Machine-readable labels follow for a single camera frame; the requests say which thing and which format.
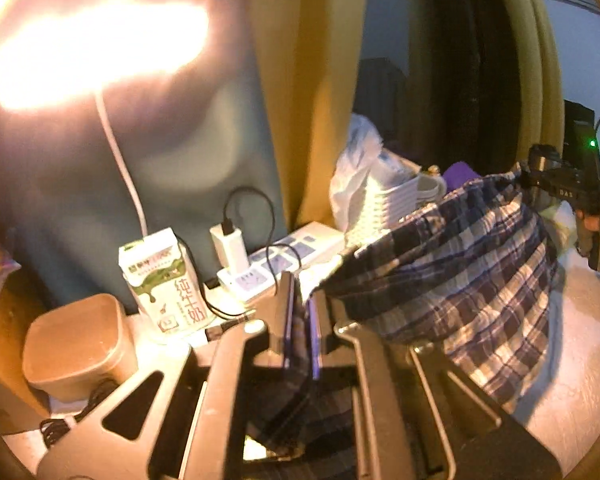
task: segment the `desk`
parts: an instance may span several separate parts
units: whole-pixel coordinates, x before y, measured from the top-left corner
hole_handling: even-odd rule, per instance
[[[318,283],[337,266],[341,261],[340,256],[334,256],[329,262],[323,264],[314,264],[308,269],[300,272],[299,281],[303,297],[308,297],[309,293],[318,285]],[[245,311],[244,304],[237,301],[228,294],[222,287],[218,286],[211,290],[206,290],[207,298],[210,303],[221,308],[228,314],[241,314]],[[144,325],[143,318],[135,314],[126,318],[131,330],[136,346],[136,355],[138,356],[138,367],[147,366],[155,355],[155,348],[158,343],[149,338],[148,327]],[[216,318],[209,326],[220,324],[223,320]],[[206,344],[204,330],[199,330],[184,338],[194,348]],[[56,399],[51,399],[52,417],[62,418],[64,415],[80,412],[86,405],[86,400],[63,404]],[[38,463],[46,453],[46,447],[42,441],[42,435],[39,431],[27,431],[7,435],[5,442],[18,459],[33,474],[38,468]],[[248,440],[245,444],[245,458],[254,460],[255,458],[264,458],[265,448],[253,440]]]
[[[567,474],[600,436],[600,275],[587,267],[575,249],[560,257],[564,286],[551,295],[551,343],[544,369],[529,392],[520,400],[514,416],[558,458]],[[303,295],[328,268],[308,269],[301,276]],[[208,292],[209,301],[223,310],[239,313],[244,306],[224,290]],[[154,343],[148,340],[139,316],[128,318],[139,366],[152,358]],[[192,346],[206,342],[203,331],[187,338]],[[52,402],[55,415],[81,410],[84,403]],[[5,437],[5,441],[32,472],[46,448],[38,431]],[[262,448],[253,443],[256,451]]]

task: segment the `white wall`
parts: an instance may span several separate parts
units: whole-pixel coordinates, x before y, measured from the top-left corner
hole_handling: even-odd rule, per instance
[[[387,57],[407,74],[407,0],[366,0],[361,59]]]
[[[562,93],[600,115],[600,16],[545,0],[558,46]]]

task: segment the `green and white carton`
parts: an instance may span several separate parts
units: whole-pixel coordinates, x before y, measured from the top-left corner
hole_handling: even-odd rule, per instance
[[[193,265],[171,228],[120,247],[118,264],[158,337],[185,336],[211,322]]]

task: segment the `plaid shirt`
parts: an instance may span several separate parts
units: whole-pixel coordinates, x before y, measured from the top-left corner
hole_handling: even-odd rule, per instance
[[[393,342],[428,339],[505,409],[538,374],[548,347],[557,254],[540,217],[522,202],[518,171],[474,180],[349,253],[322,284],[353,320]],[[259,394],[250,435],[301,459],[250,478],[355,479],[350,391],[312,380],[304,307],[283,384]]]

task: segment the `white power strip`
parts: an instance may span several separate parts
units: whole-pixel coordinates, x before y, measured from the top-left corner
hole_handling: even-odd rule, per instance
[[[311,222],[276,243],[291,245],[301,258],[302,268],[306,269],[313,264],[328,262],[342,251],[344,234],[318,222]],[[250,254],[249,261],[251,267],[238,276],[232,276],[227,268],[218,272],[222,286],[236,300],[245,304],[253,303],[275,286],[264,249]],[[296,274],[300,270],[298,259],[289,248],[269,248],[269,263],[278,278],[284,270]]]

